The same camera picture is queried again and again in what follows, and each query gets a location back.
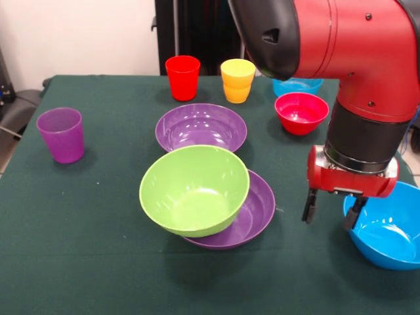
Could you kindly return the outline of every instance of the cup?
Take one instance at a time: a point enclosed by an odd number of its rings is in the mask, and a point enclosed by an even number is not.
[[[73,108],[55,108],[41,114],[37,128],[52,158],[68,164],[85,153],[81,113]]]
[[[220,71],[227,101],[240,104],[247,100],[255,70],[255,65],[246,59],[229,59],[222,63]]]
[[[193,56],[180,55],[166,60],[166,72],[175,100],[183,102],[196,97],[200,66],[200,61]]]

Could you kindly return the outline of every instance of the table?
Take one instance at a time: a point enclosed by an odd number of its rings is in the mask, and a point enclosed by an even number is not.
[[[336,81],[320,96],[331,105]],[[172,235],[142,212],[138,187],[164,151],[154,126],[171,98],[166,77],[57,76],[0,180],[2,314],[420,314],[420,273],[381,270],[341,228],[343,197],[319,193],[301,222],[306,158],[327,121],[304,137],[285,133],[270,80],[245,104],[225,101],[219,77],[201,77],[193,102],[239,113],[249,134],[237,152],[273,188],[278,210],[257,239],[212,252]],[[52,161],[35,128],[43,111],[83,114],[87,151]],[[413,184],[401,165],[400,180]]]

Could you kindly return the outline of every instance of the yellow cup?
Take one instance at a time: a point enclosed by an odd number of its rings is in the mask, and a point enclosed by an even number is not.
[[[255,77],[255,65],[245,59],[230,59],[222,63],[220,70],[226,99],[234,104],[245,102]]]

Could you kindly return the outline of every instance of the red bowl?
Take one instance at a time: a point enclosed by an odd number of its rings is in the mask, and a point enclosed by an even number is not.
[[[307,135],[328,116],[328,103],[308,93],[287,93],[274,104],[284,129],[297,136]]]

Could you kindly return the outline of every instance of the wall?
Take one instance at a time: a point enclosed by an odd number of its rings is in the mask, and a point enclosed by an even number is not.
[[[159,74],[154,0],[0,0],[0,47],[12,82],[55,74]]]

